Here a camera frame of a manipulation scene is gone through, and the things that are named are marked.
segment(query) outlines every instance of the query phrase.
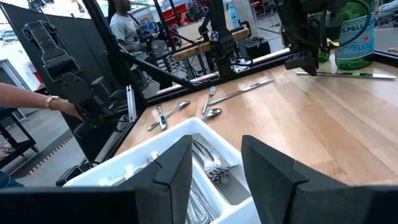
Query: gold bracelet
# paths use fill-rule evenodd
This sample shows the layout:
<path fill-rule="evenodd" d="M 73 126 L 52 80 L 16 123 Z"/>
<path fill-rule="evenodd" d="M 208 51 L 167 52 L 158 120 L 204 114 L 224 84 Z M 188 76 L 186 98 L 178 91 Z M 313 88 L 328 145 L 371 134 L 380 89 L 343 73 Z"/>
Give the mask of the gold bracelet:
<path fill-rule="evenodd" d="M 45 101 L 45 105 L 44 105 L 44 106 L 45 106 L 47 109 L 52 110 L 51 107 L 50 107 L 51 101 L 52 101 L 52 100 L 57 100 L 57 99 L 59 99 L 59 98 L 60 98 L 59 96 L 49 96 L 49 97 L 47 98 L 47 100 Z"/>

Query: gray shirt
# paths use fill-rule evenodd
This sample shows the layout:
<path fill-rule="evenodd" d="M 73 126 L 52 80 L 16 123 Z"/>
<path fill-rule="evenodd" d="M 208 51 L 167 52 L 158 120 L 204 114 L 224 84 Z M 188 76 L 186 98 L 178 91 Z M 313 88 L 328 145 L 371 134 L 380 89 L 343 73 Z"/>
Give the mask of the gray shirt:
<path fill-rule="evenodd" d="M 137 37 L 136 30 L 134 29 L 134 20 L 129 16 L 121 16 L 115 13 L 111 19 L 111 31 L 118 40 L 123 40 L 125 44 L 137 45 L 139 42 L 134 40 Z M 147 55 L 143 51 L 134 51 L 137 57 L 145 60 Z"/>

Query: wooden workbench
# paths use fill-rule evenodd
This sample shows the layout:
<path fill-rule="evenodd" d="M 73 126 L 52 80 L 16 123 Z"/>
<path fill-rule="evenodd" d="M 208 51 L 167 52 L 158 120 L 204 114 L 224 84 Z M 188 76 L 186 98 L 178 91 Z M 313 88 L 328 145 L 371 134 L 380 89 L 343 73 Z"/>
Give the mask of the wooden workbench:
<path fill-rule="evenodd" d="M 335 71 L 333 63 L 321 70 Z M 397 68 L 374 62 L 364 72 L 397 75 Z M 266 78 L 275 82 L 209 108 L 223 112 L 206 123 L 236 149 L 250 134 L 304 164 L 346 184 L 398 184 L 398 81 L 340 77 L 298 77 L 284 66 L 216 87 L 213 99 Z M 168 128 L 201 117 L 208 90 L 162 104 L 163 111 L 190 100 L 167 120 Z M 117 154 L 159 134 L 148 132 L 158 119 L 147 108 Z"/>
<path fill-rule="evenodd" d="M 245 39 L 246 37 L 248 37 L 250 34 L 250 31 L 248 28 L 244 28 L 242 30 L 238 30 L 236 32 L 233 32 L 232 35 L 234 37 L 235 41 L 241 40 L 241 39 Z M 196 54 L 200 54 L 202 52 L 207 52 L 210 50 L 210 42 L 206 42 L 194 47 L 191 47 L 189 49 L 185 49 L 181 52 L 177 52 L 175 54 L 173 54 L 173 59 L 174 60 L 182 60 L 191 56 L 194 56 Z"/>

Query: white utensil tray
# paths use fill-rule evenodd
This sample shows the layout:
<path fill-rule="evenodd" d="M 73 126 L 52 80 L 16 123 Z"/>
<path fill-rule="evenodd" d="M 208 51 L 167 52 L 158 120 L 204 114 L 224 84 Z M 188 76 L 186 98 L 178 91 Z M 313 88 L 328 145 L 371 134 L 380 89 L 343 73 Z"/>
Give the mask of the white utensil tray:
<path fill-rule="evenodd" d="M 219 216 L 215 223 L 260 223 L 250 195 L 243 170 L 241 153 L 198 118 L 190 118 L 130 150 L 68 181 L 64 187 L 110 186 L 120 178 L 132 176 L 146 164 L 152 154 L 162 154 L 186 134 L 199 133 L 217 153 L 230 164 L 239 164 L 231 170 L 227 184 L 213 184 L 200 165 L 193 159 L 193 174 L 200 191 Z"/>

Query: knife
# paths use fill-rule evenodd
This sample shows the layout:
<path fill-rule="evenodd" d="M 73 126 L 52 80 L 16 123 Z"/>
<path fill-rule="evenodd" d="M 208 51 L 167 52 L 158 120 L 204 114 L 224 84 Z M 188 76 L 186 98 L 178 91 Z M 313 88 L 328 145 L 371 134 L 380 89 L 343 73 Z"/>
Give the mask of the knife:
<path fill-rule="evenodd" d="M 159 112 L 159 123 L 160 123 L 160 127 L 163 130 L 166 128 L 167 123 L 166 123 L 166 118 L 163 115 L 162 105 L 157 105 L 156 109 Z"/>
<path fill-rule="evenodd" d="M 319 76 L 329 77 L 351 77 L 351 78 L 397 78 L 394 75 L 383 75 L 361 72 L 317 72 Z M 296 72 L 297 75 L 309 75 L 307 72 Z"/>
<path fill-rule="evenodd" d="M 234 96 L 237 96 L 237 95 L 242 94 L 242 93 L 244 93 L 244 92 L 247 92 L 247 91 L 249 91 L 249 90 L 255 89 L 255 88 L 259 87 L 259 86 L 263 86 L 263 85 L 265 85 L 265 84 L 267 84 L 267 83 L 270 83 L 270 82 L 273 82 L 273 81 L 274 81 L 274 79 L 273 79 L 273 78 L 270 78 L 270 79 L 267 79 L 267 80 L 258 82 L 258 83 L 256 83 L 256 84 L 253 84 L 253 85 L 251 85 L 251 86 L 249 86 L 249 87 L 244 88 L 243 90 L 239 90 L 239 91 L 237 91 L 237 92 L 234 92 L 234 93 L 232 93 L 232 94 L 229 94 L 228 96 L 224 96 L 224 97 L 221 97 L 220 99 L 213 100 L 213 101 L 209 102 L 208 105 L 209 105 L 209 106 L 216 105 L 216 104 L 219 103 L 219 102 L 222 102 L 222 101 L 224 101 L 224 100 L 227 100 L 227 99 L 229 99 L 229 98 L 232 98 L 232 97 L 234 97 Z"/>

